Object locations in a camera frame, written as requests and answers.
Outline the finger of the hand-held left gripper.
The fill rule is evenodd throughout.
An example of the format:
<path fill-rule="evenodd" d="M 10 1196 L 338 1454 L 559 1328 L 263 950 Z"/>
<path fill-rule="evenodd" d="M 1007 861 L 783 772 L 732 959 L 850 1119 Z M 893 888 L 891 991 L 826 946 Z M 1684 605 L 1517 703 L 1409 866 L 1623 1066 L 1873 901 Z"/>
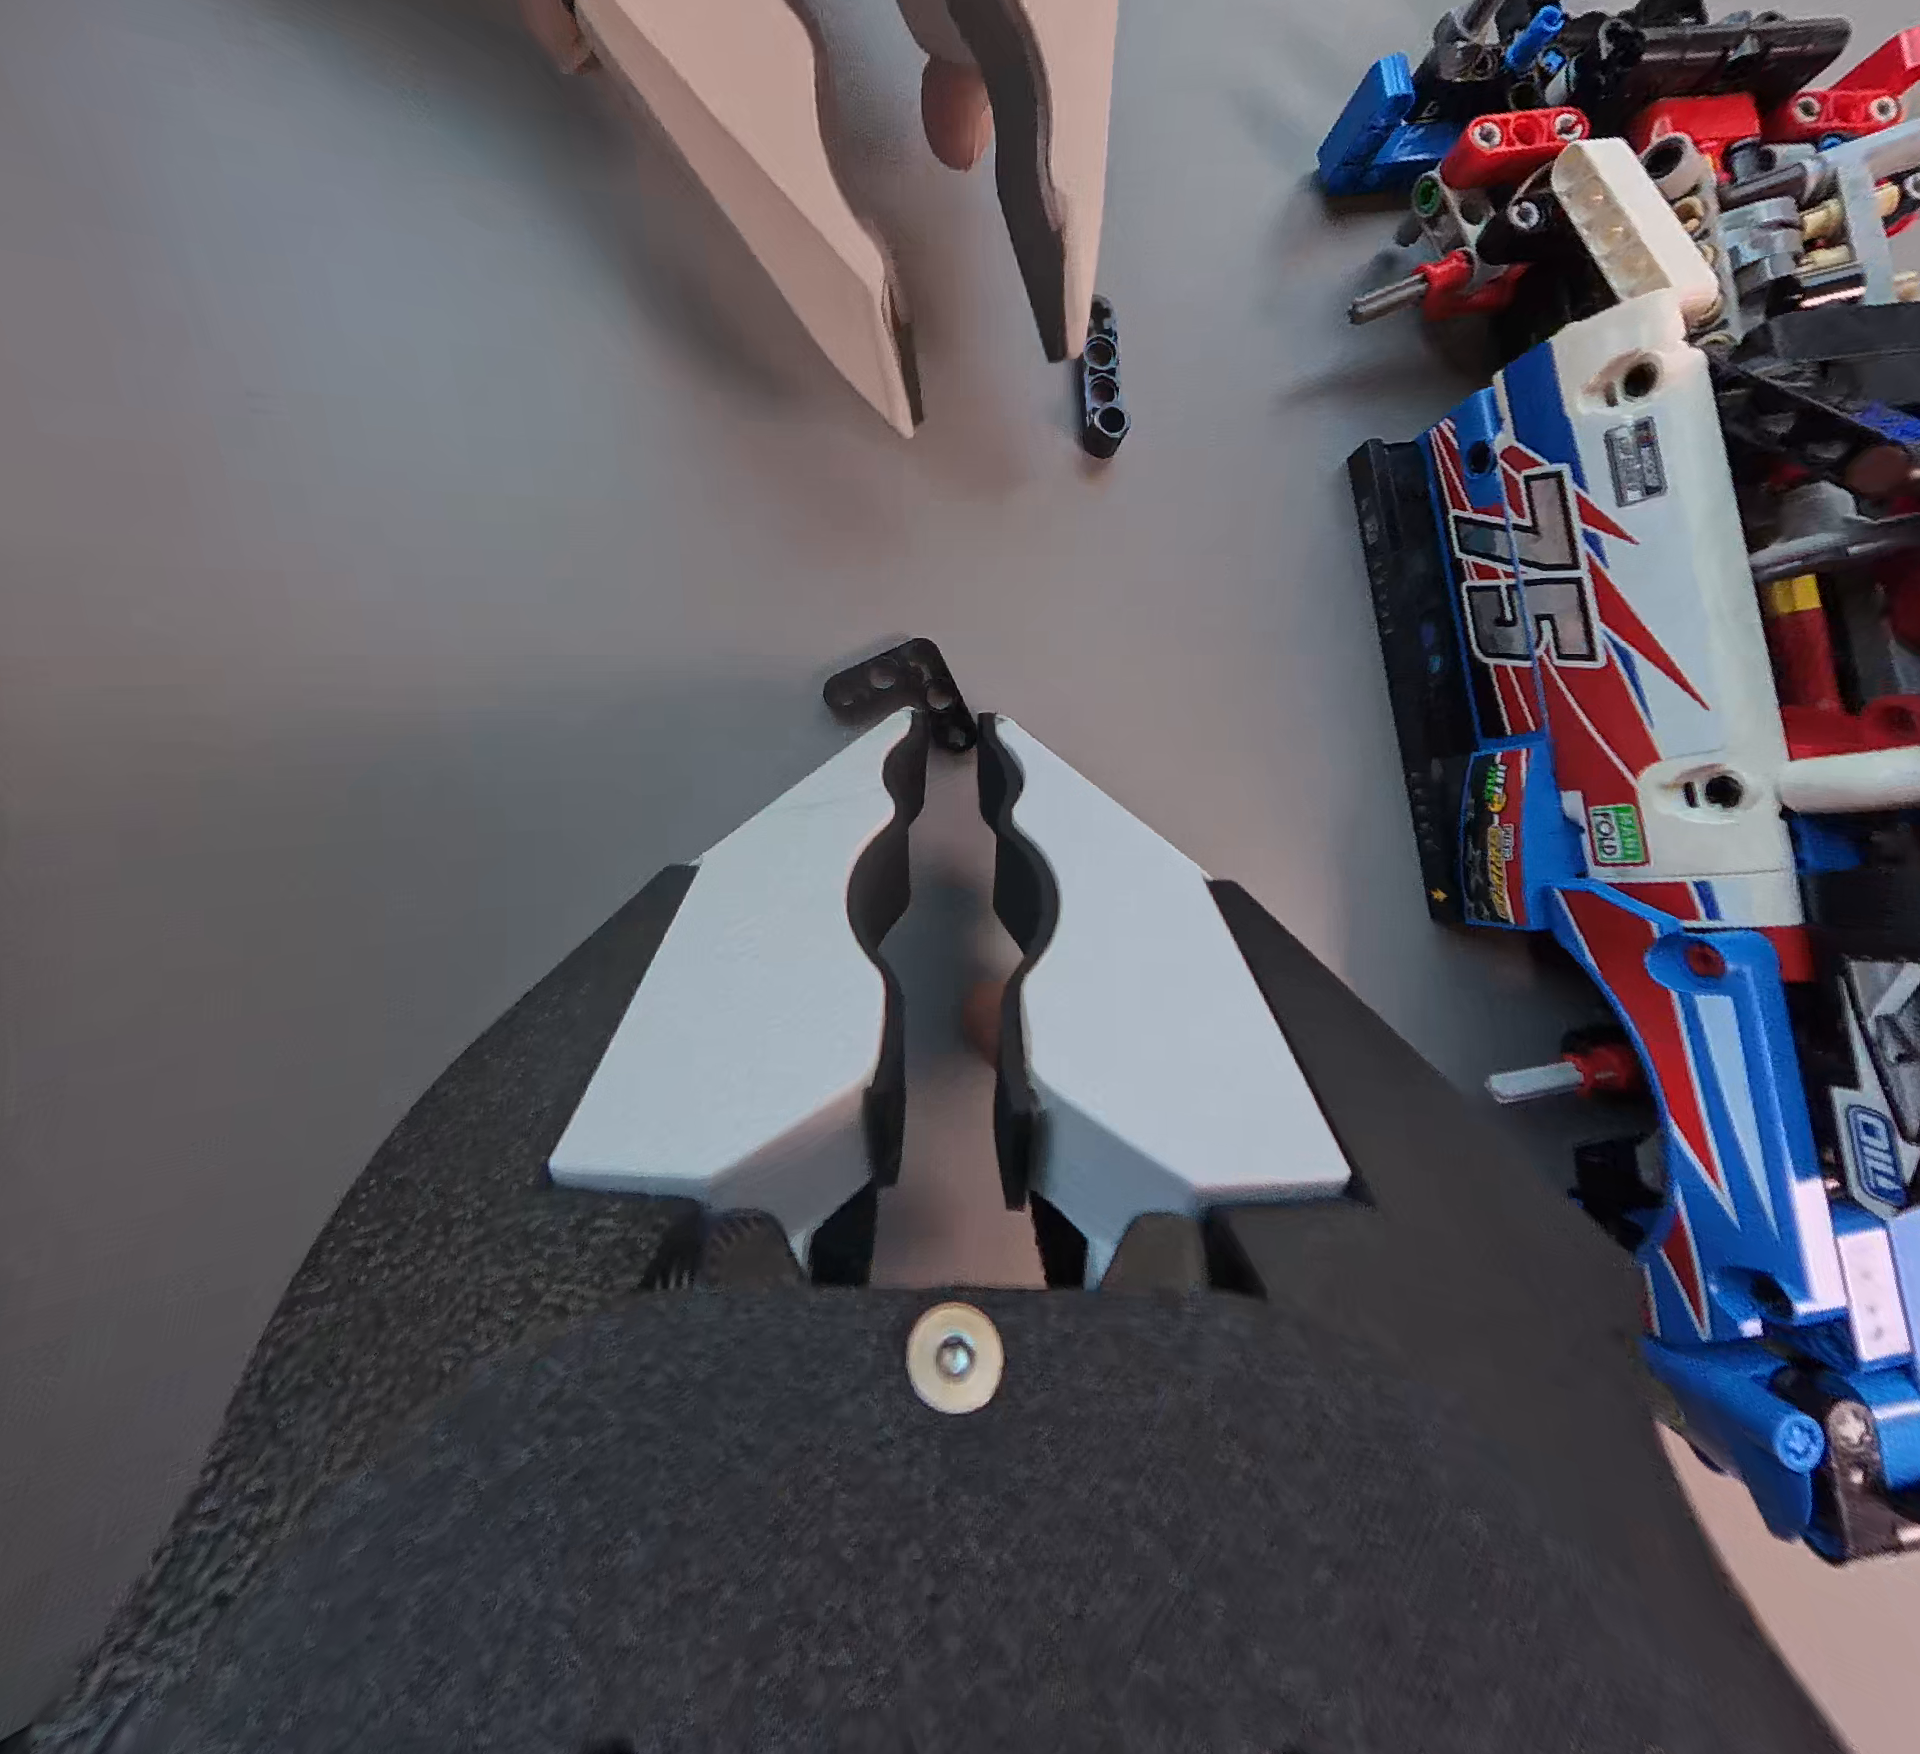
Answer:
<path fill-rule="evenodd" d="M 1119 0 L 948 0 L 995 128 L 995 181 L 1051 362 L 1090 316 Z"/>
<path fill-rule="evenodd" d="M 912 437 L 924 405 L 900 269 L 847 189 L 807 0 L 575 0 L 575 12 L 831 367 Z"/>

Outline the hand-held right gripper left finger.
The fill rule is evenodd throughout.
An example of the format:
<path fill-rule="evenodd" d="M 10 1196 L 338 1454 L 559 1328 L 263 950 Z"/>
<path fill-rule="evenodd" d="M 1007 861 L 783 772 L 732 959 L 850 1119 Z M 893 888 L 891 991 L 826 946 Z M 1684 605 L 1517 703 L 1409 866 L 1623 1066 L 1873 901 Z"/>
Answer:
<path fill-rule="evenodd" d="M 909 902 L 930 719 L 893 711 L 663 869 L 660 944 L 547 1157 L 564 1190 L 764 1213 L 814 1283 L 866 1283 L 898 1182 Z"/>

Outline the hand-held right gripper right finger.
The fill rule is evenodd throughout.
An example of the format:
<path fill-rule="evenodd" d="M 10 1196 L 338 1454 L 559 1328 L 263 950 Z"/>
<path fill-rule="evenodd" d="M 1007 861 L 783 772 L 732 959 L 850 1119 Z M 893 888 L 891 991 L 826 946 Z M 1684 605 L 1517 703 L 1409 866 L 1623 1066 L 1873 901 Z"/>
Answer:
<path fill-rule="evenodd" d="M 1212 878 L 1005 714 L 978 717 L 991 910 L 1018 950 L 997 1010 L 995 1146 L 1046 1283 L 1099 1283 L 1147 1216 L 1354 1190 L 1308 1074 Z"/>

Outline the black thin connector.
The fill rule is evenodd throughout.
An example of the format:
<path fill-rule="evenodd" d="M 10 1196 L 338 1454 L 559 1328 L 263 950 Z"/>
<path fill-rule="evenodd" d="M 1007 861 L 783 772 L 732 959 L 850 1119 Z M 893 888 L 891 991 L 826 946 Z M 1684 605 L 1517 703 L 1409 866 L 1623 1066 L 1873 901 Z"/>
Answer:
<path fill-rule="evenodd" d="M 1085 344 L 1077 356 L 1079 444 L 1093 460 L 1111 457 L 1131 432 L 1122 389 L 1122 349 L 1114 302 L 1090 296 Z"/>

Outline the black thin frame piece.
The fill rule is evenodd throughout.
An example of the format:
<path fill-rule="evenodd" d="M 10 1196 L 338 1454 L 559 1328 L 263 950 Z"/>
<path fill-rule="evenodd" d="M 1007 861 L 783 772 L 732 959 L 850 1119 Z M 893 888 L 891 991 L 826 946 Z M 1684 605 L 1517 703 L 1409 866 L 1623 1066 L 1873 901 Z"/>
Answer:
<path fill-rule="evenodd" d="M 831 674 L 823 687 L 829 715 L 860 727 L 898 711 L 919 711 L 930 741 L 951 756 L 971 751 L 976 721 L 948 662 L 930 637 L 906 637 Z"/>

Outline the toy race car model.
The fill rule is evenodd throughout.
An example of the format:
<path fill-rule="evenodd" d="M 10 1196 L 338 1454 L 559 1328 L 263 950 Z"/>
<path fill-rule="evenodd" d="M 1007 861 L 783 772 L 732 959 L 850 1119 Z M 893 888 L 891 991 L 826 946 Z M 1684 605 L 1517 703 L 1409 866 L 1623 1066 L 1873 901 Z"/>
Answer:
<path fill-rule="evenodd" d="M 1667 1425 L 1833 1565 L 1917 1541 L 1915 29 L 1464 0 L 1316 150 L 1488 385 L 1347 460 L 1429 915 L 1604 1017 L 1498 1101 L 1631 1133 L 1571 1197 Z"/>

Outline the grey desk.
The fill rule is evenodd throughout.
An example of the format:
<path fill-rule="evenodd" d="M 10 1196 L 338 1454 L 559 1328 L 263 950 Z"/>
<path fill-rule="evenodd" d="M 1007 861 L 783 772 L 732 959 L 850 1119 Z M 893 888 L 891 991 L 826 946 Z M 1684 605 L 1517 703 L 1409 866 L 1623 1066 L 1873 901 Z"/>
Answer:
<path fill-rule="evenodd" d="M 896 0 L 807 1 L 912 441 L 514 0 L 4 0 L 5 1732 L 370 1151 L 832 751 L 836 665 L 932 637 L 1465 1094 L 1579 1013 L 1428 923 L 1342 472 L 1477 381 L 1344 321 L 1387 219 L 1310 183 L 1460 0 L 1122 0 L 1105 463 Z"/>

